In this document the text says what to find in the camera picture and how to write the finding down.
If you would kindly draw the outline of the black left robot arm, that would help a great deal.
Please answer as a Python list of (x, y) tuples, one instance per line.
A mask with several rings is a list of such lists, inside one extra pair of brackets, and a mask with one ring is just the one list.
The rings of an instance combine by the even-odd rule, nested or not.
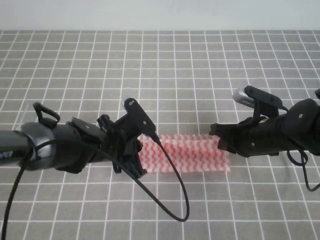
[(143, 168), (139, 152), (141, 131), (128, 114), (113, 122), (107, 114), (91, 124), (79, 118), (60, 124), (60, 116), (33, 104), (39, 120), (24, 123), (20, 130), (0, 132), (0, 164), (25, 166), (27, 171), (56, 169), (80, 173), (88, 164), (112, 162), (114, 171), (139, 179)]

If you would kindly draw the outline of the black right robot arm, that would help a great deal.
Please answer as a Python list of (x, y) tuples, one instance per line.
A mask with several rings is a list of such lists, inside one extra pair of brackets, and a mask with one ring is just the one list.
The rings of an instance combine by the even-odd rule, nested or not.
[(253, 116), (212, 124), (209, 134), (219, 137), (218, 149), (246, 158), (295, 150), (320, 154), (320, 106), (313, 99), (299, 101), (285, 114), (279, 113), (285, 108), (279, 97), (253, 86), (235, 92), (233, 99), (253, 108)]

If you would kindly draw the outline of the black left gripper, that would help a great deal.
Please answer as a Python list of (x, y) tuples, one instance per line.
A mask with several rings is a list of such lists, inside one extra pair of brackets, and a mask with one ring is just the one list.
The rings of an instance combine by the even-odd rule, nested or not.
[(148, 172), (142, 167), (139, 152), (143, 144), (138, 140), (140, 130), (131, 121), (128, 114), (113, 122), (107, 114), (101, 115), (97, 125), (90, 123), (93, 133), (103, 140), (98, 144), (100, 150), (114, 157), (122, 170), (133, 179), (140, 179)]

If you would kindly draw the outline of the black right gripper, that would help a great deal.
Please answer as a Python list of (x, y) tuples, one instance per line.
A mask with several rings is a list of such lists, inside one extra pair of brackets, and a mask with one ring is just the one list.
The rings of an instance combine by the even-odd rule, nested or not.
[[(239, 130), (237, 124), (213, 123), (209, 135), (218, 136), (217, 148), (243, 157), (277, 155), (288, 150), (288, 138), (282, 133), (283, 118), (269, 118), (256, 126)], [(225, 140), (233, 140), (232, 145)]]

